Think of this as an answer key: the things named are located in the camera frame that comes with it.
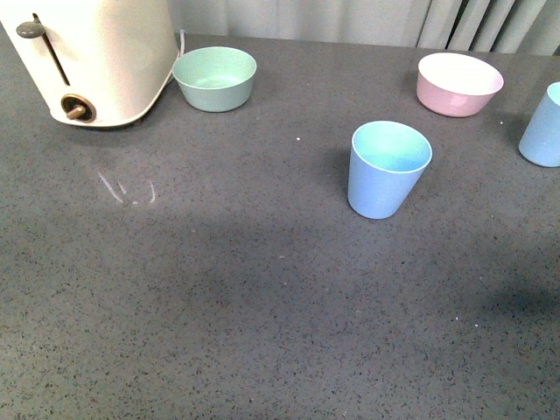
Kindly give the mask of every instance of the pink bowl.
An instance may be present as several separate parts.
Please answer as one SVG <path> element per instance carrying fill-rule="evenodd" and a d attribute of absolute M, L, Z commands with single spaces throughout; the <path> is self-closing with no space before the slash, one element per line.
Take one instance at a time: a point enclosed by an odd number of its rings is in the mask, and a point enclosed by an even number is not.
<path fill-rule="evenodd" d="M 418 63 L 418 99 L 443 116 L 473 116 L 503 86 L 498 70 L 468 55 L 437 52 Z"/>

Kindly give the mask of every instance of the cup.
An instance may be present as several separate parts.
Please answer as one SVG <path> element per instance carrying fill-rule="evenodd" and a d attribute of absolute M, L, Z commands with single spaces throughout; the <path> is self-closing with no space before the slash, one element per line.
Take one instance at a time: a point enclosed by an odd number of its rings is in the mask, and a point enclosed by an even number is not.
<path fill-rule="evenodd" d="M 368 122 L 352 136 L 348 202 L 369 219 L 395 214 L 431 161 L 431 146 L 415 129 Z"/>
<path fill-rule="evenodd" d="M 519 142 L 529 161 L 549 168 L 560 166 L 560 81 L 552 83 Z"/>

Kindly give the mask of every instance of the bowl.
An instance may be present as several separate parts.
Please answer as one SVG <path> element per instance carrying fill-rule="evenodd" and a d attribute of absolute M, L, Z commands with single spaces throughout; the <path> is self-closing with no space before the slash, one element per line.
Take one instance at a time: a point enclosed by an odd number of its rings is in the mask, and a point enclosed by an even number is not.
<path fill-rule="evenodd" d="M 418 99 L 443 116 L 473 116 L 503 86 L 498 70 L 468 55 L 437 52 L 418 63 Z"/>
<path fill-rule="evenodd" d="M 256 62 L 244 51 L 210 46 L 179 57 L 172 72 L 193 107 L 206 112 L 225 112 L 249 99 Z"/>

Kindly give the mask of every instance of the green bowl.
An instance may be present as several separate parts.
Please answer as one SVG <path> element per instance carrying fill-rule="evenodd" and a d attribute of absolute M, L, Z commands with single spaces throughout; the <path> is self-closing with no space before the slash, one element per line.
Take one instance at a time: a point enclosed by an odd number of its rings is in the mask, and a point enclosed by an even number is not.
<path fill-rule="evenodd" d="M 173 77 L 196 109 L 224 112 L 240 107 L 251 95 L 256 61 L 244 51 L 210 46 L 175 61 Z"/>

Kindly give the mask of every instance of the scratch mark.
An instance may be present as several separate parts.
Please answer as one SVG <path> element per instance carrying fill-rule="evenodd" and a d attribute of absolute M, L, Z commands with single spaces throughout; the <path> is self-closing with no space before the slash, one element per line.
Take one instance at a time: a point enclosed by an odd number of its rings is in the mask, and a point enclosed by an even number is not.
<path fill-rule="evenodd" d="M 156 201 L 156 190 L 154 190 L 154 185 L 153 183 L 150 181 L 150 188 L 151 188 L 151 200 L 150 203 L 153 203 L 154 201 Z"/>
<path fill-rule="evenodd" d="M 103 181 L 103 184 L 105 184 L 105 186 L 107 187 L 108 191 L 111 193 L 111 195 L 113 197 L 115 197 L 115 199 L 117 201 L 119 201 L 120 203 L 123 203 L 123 199 L 121 199 L 118 195 L 116 195 L 115 190 L 113 189 L 113 187 L 111 186 L 111 184 L 105 179 L 105 177 L 103 177 L 101 172 L 97 172 L 97 175 L 99 175 L 99 178 L 101 178 L 101 181 Z"/>
<path fill-rule="evenodd" d="M 121 188 L 121 191 L 123 194 L 126 194 L 126 190 L 124 189 L 124 187 L 121 185 L 120 182 L 117 182 L 117 184 L 119 185 L 119 187 Z"/>

